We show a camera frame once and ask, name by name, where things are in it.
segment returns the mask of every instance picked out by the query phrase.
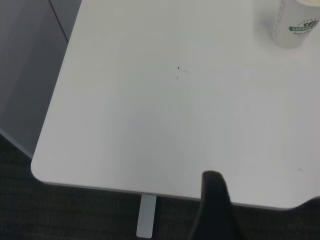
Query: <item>white surface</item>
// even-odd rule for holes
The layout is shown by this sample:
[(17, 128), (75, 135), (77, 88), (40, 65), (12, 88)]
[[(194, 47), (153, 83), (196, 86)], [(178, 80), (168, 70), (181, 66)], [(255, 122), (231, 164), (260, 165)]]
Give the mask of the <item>white surface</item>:
[(278, 7), (83, 0), (34, 176), (199, 199), (202, 172), (215, 170), (235, 204), (293, 208), (320, 196), (320, 32), (280, 48)]
[(297, 0), (281, 0), (272, 37), (284, 48), (296, 48), (309, 36), (320, 20), (320, 7)]
[(138, 224), (136, 227), (136, 236), (139, 238), (150, 239), (154, 229), (155, 210), (157, 196), (141, 196)]

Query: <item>paper cup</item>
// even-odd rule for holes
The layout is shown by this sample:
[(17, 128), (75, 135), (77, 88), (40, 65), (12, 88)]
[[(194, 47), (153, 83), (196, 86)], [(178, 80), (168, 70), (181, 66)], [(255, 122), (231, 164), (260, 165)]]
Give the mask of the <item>paper cup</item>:
[(320, 0), (281, 0), (272, 38), (283, 48), (296, 48), (319, 21)]

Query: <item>white table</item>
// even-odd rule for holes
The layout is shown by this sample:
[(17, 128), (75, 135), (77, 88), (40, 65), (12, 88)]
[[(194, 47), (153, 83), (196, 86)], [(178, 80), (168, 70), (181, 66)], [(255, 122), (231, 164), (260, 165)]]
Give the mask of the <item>white table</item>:
[(270, 37), (278, 0), (83, 0), (32, 160), (42, 182), (234, 204), (320, 196), (320, 27)]

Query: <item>table leg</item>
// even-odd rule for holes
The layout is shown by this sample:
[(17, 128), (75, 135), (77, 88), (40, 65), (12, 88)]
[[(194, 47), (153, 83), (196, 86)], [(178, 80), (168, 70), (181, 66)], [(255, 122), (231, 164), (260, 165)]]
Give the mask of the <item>table leg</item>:
[(154, 228), (157, 196), (142, 194), (136, 236), (150, 239)]

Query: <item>floor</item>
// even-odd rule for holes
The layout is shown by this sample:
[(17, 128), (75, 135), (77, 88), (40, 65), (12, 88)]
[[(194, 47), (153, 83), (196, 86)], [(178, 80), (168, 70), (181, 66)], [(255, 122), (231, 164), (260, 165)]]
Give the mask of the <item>floor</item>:
[[(131, 240), (140, 196), (45, 185), (0, 136), (0, 240)], [(157, 199), (153, 239), (186, 240), (199, 202)], [(248, 240), (319, 240), (320, 199), (289, 211), (235, 206)]]

